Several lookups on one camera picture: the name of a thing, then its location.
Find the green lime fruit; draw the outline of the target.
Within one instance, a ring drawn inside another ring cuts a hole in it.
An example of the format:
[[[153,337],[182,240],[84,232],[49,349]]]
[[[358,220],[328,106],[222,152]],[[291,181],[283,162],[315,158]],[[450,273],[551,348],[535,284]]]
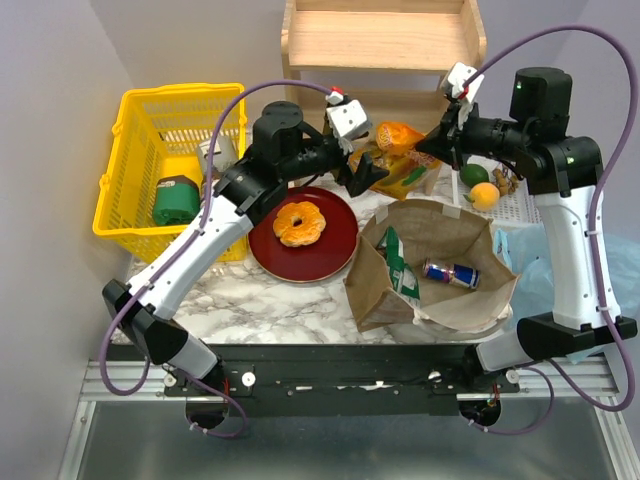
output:
[[[488,171],[478,164],[467,164],[459,171],[460,181],[468,188],[490,181]]]

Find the yellow snack bag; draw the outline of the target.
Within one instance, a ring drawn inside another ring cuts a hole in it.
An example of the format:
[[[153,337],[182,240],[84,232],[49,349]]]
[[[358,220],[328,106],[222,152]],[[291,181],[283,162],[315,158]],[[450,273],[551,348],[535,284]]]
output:
[[[350,156],[349,165],[355,171],[361,157],[367,153],[376,167],[388,171],[385,178],[370,187],[371,190],[396,200],[405,200],[414,191],[430,195],[442,162],[415,149],[424,138],[423,133],[406,123],[382,122],[376,127],[372,139]]]

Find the orange fruit with leaf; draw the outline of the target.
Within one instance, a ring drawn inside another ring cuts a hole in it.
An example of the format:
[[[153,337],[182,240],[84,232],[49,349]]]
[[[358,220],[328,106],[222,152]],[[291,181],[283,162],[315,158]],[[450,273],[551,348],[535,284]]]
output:
[[[473,186],[464,198],[473,209],[487,212],[495,208],[501,198],[499,189],[490,182],[481,182]]]

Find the brown longan fruit bunch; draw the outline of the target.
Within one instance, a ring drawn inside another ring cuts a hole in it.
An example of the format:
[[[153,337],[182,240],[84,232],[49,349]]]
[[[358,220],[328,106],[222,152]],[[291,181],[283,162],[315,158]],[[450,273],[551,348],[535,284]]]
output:
[[[493,184],[499,190],[501,197],[514,194],[520,186],[517,175],[506,166],[495,168],[492,175]]]

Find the orange fluffy food item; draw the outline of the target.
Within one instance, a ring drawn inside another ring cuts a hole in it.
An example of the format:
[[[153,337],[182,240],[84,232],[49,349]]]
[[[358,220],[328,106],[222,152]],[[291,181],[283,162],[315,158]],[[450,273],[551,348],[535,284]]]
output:
[[[286,247],[302,247],[317,242],[326,228],[326,219],[312,202],[284,205],[272,223],[275,236]]]

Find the brown paper grocery bag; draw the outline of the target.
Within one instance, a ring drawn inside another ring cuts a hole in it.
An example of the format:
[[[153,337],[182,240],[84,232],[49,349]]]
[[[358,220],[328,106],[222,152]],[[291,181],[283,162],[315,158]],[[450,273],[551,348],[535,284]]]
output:
[[[402,257],[415,275],[419,297],[396,292],[381,241],[393,228]],[[426,262],[474,268],[475,289],[427,279]],[[345,280],[348,303],[360,332],[387,327],[406,342],[471,341],[490,336],[512,316],[517,276],[493,252],[491,222],[474,213],[423,199],[379,208],[359,234]]]

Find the green snack packet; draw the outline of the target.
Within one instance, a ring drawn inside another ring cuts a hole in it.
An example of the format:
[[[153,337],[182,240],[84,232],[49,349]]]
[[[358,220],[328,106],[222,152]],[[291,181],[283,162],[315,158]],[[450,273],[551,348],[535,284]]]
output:
[[[393,227],[388,227],[376,251],[384,258],[392,289],[412,307],[420,306],[420,291],[413,270],[404,258],[404,244]]]

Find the light blue plastic bag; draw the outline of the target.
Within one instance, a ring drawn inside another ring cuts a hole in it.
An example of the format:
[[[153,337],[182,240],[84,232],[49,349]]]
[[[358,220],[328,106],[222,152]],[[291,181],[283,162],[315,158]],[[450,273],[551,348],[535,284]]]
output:
[[[548,242],[541,224],[514,230],[498,230],[496,248],[505,246],[511,270],[519,276],[511,299],[515,328],[519,320],[549,312],[554,305],[554,282]],[[625,317],[639,312],[639,245],[628,239],[605,236],[609,276],[616,300]]]

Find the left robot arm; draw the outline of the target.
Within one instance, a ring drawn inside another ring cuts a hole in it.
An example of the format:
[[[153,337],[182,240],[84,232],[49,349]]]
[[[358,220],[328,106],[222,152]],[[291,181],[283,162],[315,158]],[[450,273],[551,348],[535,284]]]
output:
[[[103,288],[110,315],[151,363],[185,372],[201,395],[220,387],[218,357],[177,324],[174,313],[210,265],[285,200],[289,182],[330,172],[355,197],[387,176],[371,160],[357,168],[348,164],[353,141],[370,127],[361,103],[350,98],[326,109],[322,132],[304,121],[294,103],[272,102],[263,109],[251,145],[214,185],[209,204],[137,278]]]

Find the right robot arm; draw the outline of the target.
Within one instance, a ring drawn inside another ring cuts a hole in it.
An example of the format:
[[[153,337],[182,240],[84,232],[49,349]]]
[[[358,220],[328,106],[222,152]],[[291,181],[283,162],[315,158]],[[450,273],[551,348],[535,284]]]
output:
[[[493,384],[496,371],[638,333],[636,321],[621,314],[608,267],[593,266],[593,250],[604,243],[596,236],[601,214],[589,208],[603,162],[593,139],[566,133],[571,76],[553,67],[518,70],[506,120],[480,117],[474,97],[482,81],[471,66],[456,63],[449,70],[441,83],[449,106],[417,149],[455,170],[472,155],[493,159],[525,179],[549,245],[554,306],[476,346],[459,370],[462,384],[474,392]]]

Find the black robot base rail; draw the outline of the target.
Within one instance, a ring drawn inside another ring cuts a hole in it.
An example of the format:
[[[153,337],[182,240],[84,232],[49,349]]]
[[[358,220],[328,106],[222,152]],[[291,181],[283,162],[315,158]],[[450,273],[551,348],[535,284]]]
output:
[[[158,395],[185,401],[200,425],[228,418],[464,415],[494,424],[501,402],[522,392],[532,369],[484,374],[466,345],[216,345],[220,373],[210,384],[229,405],[170,366],[156,370]]]

